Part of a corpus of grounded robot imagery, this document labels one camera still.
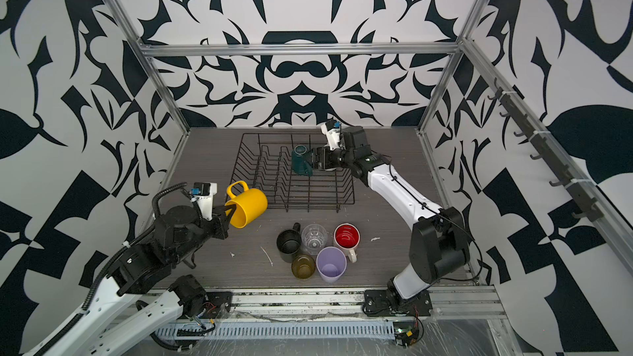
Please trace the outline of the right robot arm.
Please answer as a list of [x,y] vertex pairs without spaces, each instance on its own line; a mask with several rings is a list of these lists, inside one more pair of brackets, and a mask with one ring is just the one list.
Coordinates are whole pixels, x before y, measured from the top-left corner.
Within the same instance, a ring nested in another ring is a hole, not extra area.
[[471,234],[455,208],[443,208],[406,181],[392,160],[375,152],[363,128],[343,128],[337,120],[321,125],[326,145],[313,149],[312,167],[343,168],[383,197],[411,230],[409,261],[392,278],[397,301],[409,301],[470,262]]

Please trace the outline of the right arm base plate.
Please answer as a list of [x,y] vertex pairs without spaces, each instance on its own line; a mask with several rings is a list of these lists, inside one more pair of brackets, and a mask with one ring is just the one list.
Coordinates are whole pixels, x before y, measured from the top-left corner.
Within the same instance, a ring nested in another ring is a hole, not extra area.
[[427,291],[401,298],[395,289],[365,290],[362,312],[367,316],[430,316],[433,305]]

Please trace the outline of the yellow mug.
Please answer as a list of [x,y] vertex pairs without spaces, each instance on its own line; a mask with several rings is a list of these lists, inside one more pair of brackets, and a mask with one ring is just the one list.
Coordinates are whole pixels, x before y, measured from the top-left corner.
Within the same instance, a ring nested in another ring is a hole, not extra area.
[[245,181],[236,181],[227,188],[228,201],[235,204],[237,211],[230,220],[235,228],[244,228],[258,219],[268,209],[268,199],[263,191],[250,188]]

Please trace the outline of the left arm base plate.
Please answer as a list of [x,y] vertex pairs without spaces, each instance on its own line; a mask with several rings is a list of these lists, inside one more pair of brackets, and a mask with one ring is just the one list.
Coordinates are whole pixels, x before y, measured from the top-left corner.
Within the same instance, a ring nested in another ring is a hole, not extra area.
[[225,318],[232,311],[231,291],[210,291],[206,293],[202,310],[198,314],[200,319]]

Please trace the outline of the green mug cream inside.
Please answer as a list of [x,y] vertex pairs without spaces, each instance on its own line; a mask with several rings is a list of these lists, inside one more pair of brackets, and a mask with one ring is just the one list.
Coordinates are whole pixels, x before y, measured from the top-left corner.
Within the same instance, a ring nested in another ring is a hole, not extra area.
[[292,169],[298,176],[313,175],[313,152],[304,145],[296,145],[292,152]]

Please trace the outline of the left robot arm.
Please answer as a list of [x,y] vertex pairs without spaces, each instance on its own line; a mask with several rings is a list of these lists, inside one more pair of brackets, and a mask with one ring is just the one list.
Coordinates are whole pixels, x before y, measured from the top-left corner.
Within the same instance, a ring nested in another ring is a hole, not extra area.
[[157,299],[145,296],[179,265],[195,268],[194,255],[210,239],[227,238],[236,209],[215,205],[217,186],[182,182],[152,199],[153,223],[105,264],[83,303],[30,355],[122,355],[168,323],[198,322],[208,301],[193,275],[173,282]]

